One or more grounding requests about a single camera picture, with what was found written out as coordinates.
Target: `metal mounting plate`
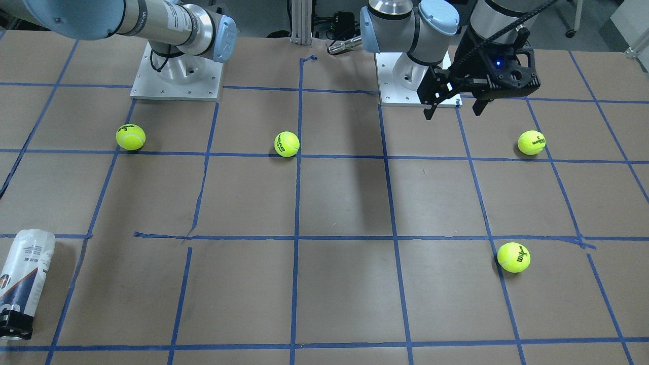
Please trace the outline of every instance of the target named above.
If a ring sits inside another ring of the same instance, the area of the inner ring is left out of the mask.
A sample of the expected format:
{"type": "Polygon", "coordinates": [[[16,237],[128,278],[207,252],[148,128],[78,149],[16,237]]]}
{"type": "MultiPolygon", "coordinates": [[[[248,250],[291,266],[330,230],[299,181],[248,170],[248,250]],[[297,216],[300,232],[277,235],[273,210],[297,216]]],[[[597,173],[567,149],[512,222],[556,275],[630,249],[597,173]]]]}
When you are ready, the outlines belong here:
{"type": "MultiPolygon", "coordinates": [[[[392,74],[401,53],[399,52],[381,52],[375,53],[376,74],[378,76],[378,87],[381,90],[381,105],[392,107],[426,107],[419,102],[419,96],[416,91],[406,89],[399,85],[392,74]]],[[[450,66],[450,57],[448,52],[442,60],[442,68],[447,69],[450,66]]],[[[455,95],[451,99],[444,100],[438,108],[455,108],[462,106],[462,99],[455,95]]]]}

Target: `white plastic bottle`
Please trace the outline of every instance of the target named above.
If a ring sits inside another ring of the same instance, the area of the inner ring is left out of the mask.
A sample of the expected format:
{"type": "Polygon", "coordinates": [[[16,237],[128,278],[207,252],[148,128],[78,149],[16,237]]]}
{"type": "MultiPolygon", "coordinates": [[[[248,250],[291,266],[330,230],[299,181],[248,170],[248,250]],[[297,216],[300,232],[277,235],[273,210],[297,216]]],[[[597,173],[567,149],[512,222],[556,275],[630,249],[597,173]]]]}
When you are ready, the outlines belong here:
{"type": "Polygon", "coordinates": [[[20,231],[0,272],[0,338],[29,340],[36,306],[54,254],[56,238],[47,231],[20,231]]]}

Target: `blue joint cap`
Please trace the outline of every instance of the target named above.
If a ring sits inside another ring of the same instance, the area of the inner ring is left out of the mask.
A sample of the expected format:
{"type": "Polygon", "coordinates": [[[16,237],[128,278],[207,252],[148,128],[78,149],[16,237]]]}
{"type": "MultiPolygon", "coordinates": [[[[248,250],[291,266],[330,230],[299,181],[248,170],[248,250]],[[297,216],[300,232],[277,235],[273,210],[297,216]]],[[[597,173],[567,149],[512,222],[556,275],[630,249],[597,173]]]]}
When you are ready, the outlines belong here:
{"type": "Polygon", "coordinates": [[[378,40],[372,24],[372,17],[369,15],[367,6],[361,8],[361,37],[363,38],[363,48],[370,53],[379,53],[378,40]]]}
{"type": "Polygon", "coordinates": [[[422,0],[419,12],[422,19],[440,33],[453,36],[458,31],[459,13],[444,0],[422,0]]]}
{"type": "Polygon", "coordinates": [[[219,30],[214,41],[212,60],[220,63],[227,62],[232,56],[234,46],[237,44],[237,25],[234,19],[224,15],[219,23],[219,30]]]}

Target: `blue tape grid line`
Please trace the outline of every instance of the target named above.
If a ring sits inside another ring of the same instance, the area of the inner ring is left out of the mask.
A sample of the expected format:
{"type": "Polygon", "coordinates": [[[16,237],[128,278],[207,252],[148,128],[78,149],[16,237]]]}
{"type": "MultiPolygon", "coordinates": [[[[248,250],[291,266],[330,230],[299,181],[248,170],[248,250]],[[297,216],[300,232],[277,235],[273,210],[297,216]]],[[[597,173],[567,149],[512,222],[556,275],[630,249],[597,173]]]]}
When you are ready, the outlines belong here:
{"type": "Polygon", "coordinates": [[[399,239],[397,234],[397,218],[395,216],[395,203],[392,195],[392,181],[390,179],[390,163],[387,157],[386,128],[383,123],[383,109],[378,106],[378,122],[381,129],[381,143],[383,146],[383,161],[386,169],[387,199],[390,206],[390,221],[392,224],[392,240],[395,245],[395,262],[397,264],[397,281],[399,285],[399,296],[401,299],[401,313],[404,320],[404,333],[406,334],[406,348],[408,350],[408,364],[414,365],[415,359],[412,353],[412,340],[410,336],[410,321],[408,320],[408,307],[406,306],[406,291],[404,289],[403,271],[401,270],[401,255],[399,252],[399,239]]]}
{"type": "MultiPolygon", "coordinates": [[[[19,153],[21,149],[0,149],[0,153],[19,153]]],[[[27,149],[25,153],[66,153],[79,155],[112,155],[111,150],[89,150],[89,149],[27,149]]],[[[120,155],[158,155],[158,156],[220,156],[220,157],[268,157],[282,158],[275,153],[236,153],[236,152],[196,152],[196,151],[125,151],[120,150],[120,155]]],[[[319,155],[303,154],[302,158],[350,158],[350,159],[375,159],[382,160],[380,155],[319,155]]],[[[550,162],[549,158],[507,158],[507,157],[462,157],[462,156],[407,156],[388,155],[389,160],[456,160],[456,161],[495,161],[495,162],[550,162]]],[[[648,165],[649,160],[572,160],[565,158],[553,158],[554,162],[567,164],[635,164],[648,165]]]]}
{"type": "MultiPolygon", "coordinates": [[[[629,343],[648,343],[649,337],[624,337],[629,343]]],[[[581,338],[527,338],[521,339],[523,345],[548,345],[548,344],[619,344],[619,337],[581,337],[581,338]]],[[[412,342],[412,347],[470,347],[470,346],[513,346],[516,340],[465,340],[465,341],[429,341],[412,342]]],[[[316,344],[300,344],[301,349],[358,349],[358,348],[394,348],[406,347],[405,342],[324,342],[316,344]]],[[[197,344],[176,345],[177,351],[229,351],[229,350],[288,350],[291,344],[197,344]]],[[[54,349],[61,351],[170,351],[170,345],[92,345],[71,346],[0,346],[2,352],[42,352],[54,349]]]]}
{"type": "MultiPolygon", "coordinates": [[[[302,140],[302,99],[304,96],[304,63],[310,60],[317,60],[315,55],[307,58],[300,58],[300,79],[297,103],[297,138],[302,140]]],[[[300,240],[297,238],[300,234],[300,173],[302,166],[302,149],[297,150],[296,156],[296,174],[295,174],[295,228],[293,231],[293,283],[291,287],[291,347],[289,353],[289,365],[295,365],[295,348],[297,337],[297,274],[299,268],[299,249],[300,240]]]]}
{"type": "MultiPolygon", "coordinates": [[[[489,218],[487,217],[487,210],[485,208],[484,200],[482,199],[482,191],[480,190],[480,183],[478,182],[478,174],[476,173],[476,168],[473,164],[473,161],[471,160],[471,150],[469,149],[469,141],[467,139],[467,135],[464,129],[464,124],[462,123],[462,117],[460,116],[459,109],[455,109],[455,113],[458,117],[459,131],[462,133],[464,149],[466,150],[467,156],[469,157],[469,167],[471,168],[473,183],[476,187],[476,193],[478,194],[478,201],[480,202],[480,209],[482,210],[482,217],[485,222],[485,230],[487,231],[487,235],[489,237],[489,244],[491,245],[491,251],[493,253],[494,259],[496,259],[498,251],[496,250],[496,244],[494,242],[493,235],[491,234],[491,227],[489,226],[489,218]]],[[[505,282],[505,277],[502,274],[502,268],[500,267],[500,265],[496,265],[496,269],[498,270],[498,278],[500,279],[500,286],[502,288],[502,293],[505,298],[505,304],[507,305],[507,312],[509,313],[509,320],[511,322],[511,328],[514,333],[516,347],[519,350],[520,363],[521,365],[526,365],[527,363],[525,361],[525,354],[523,353],[523,347],[520,342],[519,329],[516,324],[516,318],[514,317],[514,310],[511,306],[511,300],[509,299],[509,293],[507,291],[507,283],[505,282]]]]}
{"type": "Polygon", "coordinates": [[[79,41],[75,41],[75,43],[72,45],[72,49],[70,50],[69,55],[67,56],[66,63],[63,65],[63,69],[61,70],[61,73],[58,75],[58,78],[56,80],[56,84],[52,88],[52,92],[49,94],[49,97],[47,98],[47,101],[45,102],[45,105],[43,106],[43,110],[41,110],[40,115],[38,116],[38,119],[36,120],[36,124],[34,124],[34,127],[32,128],[32,131],[29,133],[27,140],[25,140],[25,143],[23,144],[23,148],[21,149],[20,153],[18,154],[18,157],[16,161],[14,162],[14,165],[11,167],[11,170],[9,171],[9,175],[7,175],[4,184],[2,185],[2,188],[0,188],[0,198],[5,194],[6,189],[9,187],[9,183],[11,183],[11,179],[13,179],[14,174],[16,173],[16,169],[18,169],[18,165],[23,159],[23,156],[25,156],[25,151],[29,147],[30,142],[32,142],[32,139],[34,138],[34,133],[36,133],[36,130],[38,129],[38,126],[40,123],[43,121],[43,117],[45,116],[45,113],[47,112],[47,108],[49,107],[50,103],[52,103],[52,99],[54,99],[54,94],[56,93],[56,90],[58,89],[58,85],[61,83],[61,80],[63,79],[63,76],[66,74],[67,67],[70,65],[70,61],[72,60],[72,56],[75,54],[75,51],[77,50],[77,46],[79,44],[79,41]]]}
{"type": "Polygon", "coordinates": [[[176,320],[173,324],[173,333],[171,334],[171,345],[169,347],[169,357],[167,358],[167,365],[173,364],[173,355],[176,351],[176,341],[178,340],[178,331],[180,330],[180,317],[182,315],[182,307],[185,303],[185,292],[187,290],[187,279],[190,276],[191,265],[191,252],[192,248],[187,247],[187,259],[185,261],[185,270],[182,274],[182,284],[180,286],[180,296],[178,297],[178,308],[176,309],[176,320]]]}
{"type": "Polygon", "coordinates": [[[597,98],[595,97],[595,93],[593,92],[591,85],[586,80],[586,76],[584,76],[582,69],[579,67],[579,64],[577,63],[577,60],[574,58],[572,52],[569,52],[569,54],[570,54],[570,58],[572,59],[572,62],[574,63],[574,66],[577,68],[577,71],[579,71],[579,75],[582,77],[583,83],[586,85],[588,92],[591,93],[591,96],[593,97],[593,101],[595,102],[595,105],[597,105],[597,109],[600,111],[600,114],[602,115],[602,119],[604,119],[604,123],[606,123],[606,127],[609,129],[609,132],[611,133],[611,136],[613,137],[615,144],[617,144],[617,147],[620,149],[620,153],[622,153],[622,157],[624,157],[624,160],[627,162],[627,166],[629,167],[629,170],[631,170],[631,174],[633,175],[635,182],[637,182],[638,186],[640,187],[640,190],[644,195],[644,199],[647,201],[647,203],[649,203],[649,195],[647,195],[647,192],[644,189],[643,184],[640,182],[638,175],[635,173],[635,169],[633,168],[633,165],[629,162],[629,158],[626,156],[626,153],[622,148],[622,144],[620,144],[620,140],[618,140],[617,136],[615,135],[615,132],[613,131],[613,128],[608,118],[606,117],[606,114],[604,114],[604,110],[602,110],[602,106],[600,105],[599,100],[597,100],[597,98]]]}
{"type": "Polygon", "coordinates": [[[622,330],[620,329],[619,323],[617,323],[617,319],[615,318],[615,313],[613,313],[613,307],[611,306],[611,302],[608,300],[608,296],[606,295],[606,291],[604,290],[604,285],[602,284],[602,280],[600,279],[600,275],[597,273],[597,269],[595,268],[595,263],[593,262],[593,257],[591,254],[587,254],[588,256],[588,262],[591,264],[591,269],[593,269],[593,275],[595,276],[595,280],[597,281],[597,286],[600,288],[600,292],[602,293],[602,298],[604,299],[604,303],[606,303],[606,308],[609,311],[609,314],[611,315],[611,320],[613,321],[613,326],[615,326],[615,331],[617,332],[618,336],[618,341],[622,344],[622,348],[624,349],[624,354],[626,355],[626,359],[629,361],[629,365],[633,365],[633,359],[631,359],[631,353],[629,352],[629,347],[626,345],[626,341],[624,339],[624,336],[622,335],[622,330]]]}
{"type": "Polygon", "coordinates": [[[205,151],[205,161],[204,161],[203,178],[202,178],[202,183],[201,183],[201,192],[199,192],[199,197],[198,197],[198,199],[196,199],[196,209],[194,210],[194,219],[193,219],[193,222],[191,224],[190,232],[192,230],[194,230],[194,228],[196,228],[196,225],[199,222],[199,212],[201,210],[202,194],[203,194],[203,191],[205,190],[205,179],[207,178],[207,169],[208,169],[208,165],[210,163],[210,154],[209,154],[209,152],[210,152],[210,150],[212,148],[212,143],[214,141],[214,130],[216,129],[216,120],[218,118],[218,115],[219,115],[219,103],[216,103],[216,105],[214,106],[214,114],[212,116],[212,126],[210,127],[210,137],[209,137],[209,139],[207,141],[207,149],[205,151]]]}

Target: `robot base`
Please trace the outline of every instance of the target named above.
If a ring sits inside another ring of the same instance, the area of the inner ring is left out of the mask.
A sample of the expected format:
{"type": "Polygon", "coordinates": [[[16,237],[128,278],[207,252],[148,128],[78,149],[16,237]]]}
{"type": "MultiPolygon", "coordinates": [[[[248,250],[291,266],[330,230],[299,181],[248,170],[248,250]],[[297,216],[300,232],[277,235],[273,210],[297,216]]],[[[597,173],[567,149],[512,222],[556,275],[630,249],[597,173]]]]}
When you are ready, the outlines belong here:
{"type": "Polygon", "coordinates": [[[147,44],[130,91],[132,99],[218,101],[223,65],[202,57],[171,58],[161,73],[151,68],[147,44]]]}
{"type": "MultiPolygon", "coordinates": [[[[392,70],[401,53],[381,52],[374,55],[376,56],[378,86],[381,90],[381,105],[390,107],[426,107],[426,105],[419,102],[417,91],[409,90],[395,80],[392,70]]],[[[442,68],[447,69],[450,64],[450,57],[447,52],[442,61],[442,68]]],[[[462,99],[459,95],[455,95],[451,99],[440,103],[438,108],[456,108],[458,105],[462,106],[462,99]]]]}

